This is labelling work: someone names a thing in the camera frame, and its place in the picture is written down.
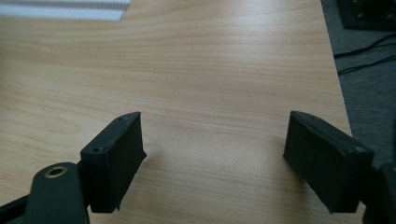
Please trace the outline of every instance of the wood grain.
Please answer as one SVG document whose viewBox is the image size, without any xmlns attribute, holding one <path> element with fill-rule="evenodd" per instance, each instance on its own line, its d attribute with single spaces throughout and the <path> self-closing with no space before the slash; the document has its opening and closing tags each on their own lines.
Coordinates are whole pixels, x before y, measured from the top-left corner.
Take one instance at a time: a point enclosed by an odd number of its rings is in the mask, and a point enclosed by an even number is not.
<svg viewBox="0 0 396 224">
<path fill-rule="evenodd" d="M 120 22 L 0 19 L 0 204 L 142 112 L 148 157 L 92 223 L 361 223 L 282 159 L 291 110 L 349 132 L 319 0 L 134 0 Z"/>
</svg>

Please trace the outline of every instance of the black cable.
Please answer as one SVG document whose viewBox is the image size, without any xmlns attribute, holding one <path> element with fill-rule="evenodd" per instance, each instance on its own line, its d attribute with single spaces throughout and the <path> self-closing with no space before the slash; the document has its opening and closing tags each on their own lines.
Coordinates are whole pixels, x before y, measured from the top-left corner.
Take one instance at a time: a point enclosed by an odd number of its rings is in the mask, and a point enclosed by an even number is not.
<svg viewBox="0 0 396 224">
<path fill-rule="evenodd" d="M 376 61 L 374 63 L 367 63 L 367 64 L 363 64 L 363 65 L 359 65 L 359 66 L 348 67 L 348 68 L 345 68 L 345 69 L 343 69 L 341 71 L 338 71 L 337 73 L 338 73 L 338 76 L 341 76 L 341 75 L 344 75 L 344 74 L 347 74 L 347 73 L 350 73 L 350 72 L 361 70 L 362 68 L 365 68 L 365 67 L 374 66 L 374 65 L 377 65 L 377 64 L 380 64 L 380 63 L 386 63 L 386 62 L 393 61 L 393 60 L 396 60 L 396 54 L 388 56 L 388 57 L 386 57 L 384 59 L 381 59 L 379 61 Z"/>
<path fill-rule="evenodd" d="M 350 55 L 360 54 L 360 53 L 363 53 L 364 51 L 367 51 L 367 50 L 373 49 L 373 48 L 379 48 L 379 47 L 385 47 L 385 46 L 389 46 L 389 45 L 395 45 L 394 43 L 386 44 L 386 45 L 377 45 L 377 44 L 379 44 L 379 43 L 381 43 L 381 42 L 383 42 L 383 41 L 385 41 L 387 39 L 393 38 L 393 37 L 396 37 L 396 34 L 386 35 L 386 36 L 380 38 L 379 40 L 375 41 L 373 44 L 365 47 L 365 48 L 354 49 L 354 50 L 349 51 L 349 52 L 337 53 L 337 54 L 334 54 L 333 57 L 334 57 L 334 59 L 337 59 L 337 58 L 346 57 L 346 56 L 350 56 Z"/>
</svg>

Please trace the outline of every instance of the black plastic block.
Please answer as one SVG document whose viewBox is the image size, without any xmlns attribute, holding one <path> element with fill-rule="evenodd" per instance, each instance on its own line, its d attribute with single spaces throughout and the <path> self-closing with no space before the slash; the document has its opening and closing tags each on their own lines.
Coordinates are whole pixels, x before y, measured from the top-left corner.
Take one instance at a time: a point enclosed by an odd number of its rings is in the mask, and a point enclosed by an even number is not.
<svg viewBox="0 0 396 224">
<path fill-rule="evenodd" d="M 94 213 L 112 213 L 143 159 L 140 112 L 114 119 L 81 150 L 80 171 L 88 177 L 88 203 Z"/>
<path fill-rule="evenodd" d="M 291 111 L 284 158 L 331 213 L 354 213 L 374 152 L 323 119 Z"/>
</svg>

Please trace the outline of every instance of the floor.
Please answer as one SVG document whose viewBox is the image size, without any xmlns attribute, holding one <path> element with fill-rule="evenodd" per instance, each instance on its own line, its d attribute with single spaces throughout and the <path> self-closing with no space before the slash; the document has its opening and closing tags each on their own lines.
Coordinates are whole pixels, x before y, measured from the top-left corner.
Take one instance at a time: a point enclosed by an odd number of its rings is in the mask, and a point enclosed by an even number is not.
<svg viewBox="0 0 396 224">
<path fill-rule="evenodd" d="M 344 29 L 336 0 L 321 0 L 333 54 L 366 47 L 395 32 Z M 386 43 L 396 43 L 392 38 Z M 337 70 L 396 54 L 396 46 L 371 49 L 335 60 Z M 340 76 L 353 137 L 375 151 L 374 165 L 395 160 L 396 61 Z"/>
</svg>

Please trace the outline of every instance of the black device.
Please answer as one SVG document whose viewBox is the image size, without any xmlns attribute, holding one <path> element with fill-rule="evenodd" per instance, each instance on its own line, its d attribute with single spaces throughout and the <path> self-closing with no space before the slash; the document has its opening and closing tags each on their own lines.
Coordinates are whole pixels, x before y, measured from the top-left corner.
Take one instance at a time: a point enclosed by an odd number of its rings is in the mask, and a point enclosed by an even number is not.
<svg viewBox="0 0 396 224">
<path fill-rule="evenodd" d="M 328 122 L 291 111 L 284 158 L 331 213 L 366 205 L 364 224 L 396 224 L 396 162 L 373 167 L 374 152 Z"/>
<path fill-rule="evenodd" d="M 39 171 L 31 192 L 0 207 L 0 223 L 87 224 L 94 213 L 112 213 L 143 159 L 140 112 L 114 119 L 81 152 L 78 164 L 61 162 Z"/>
<path fill-rule="evenodd" d="M 346 28 L 396 31 L 395 0 L 337 0 L 337 5 Z"/>
</svg>

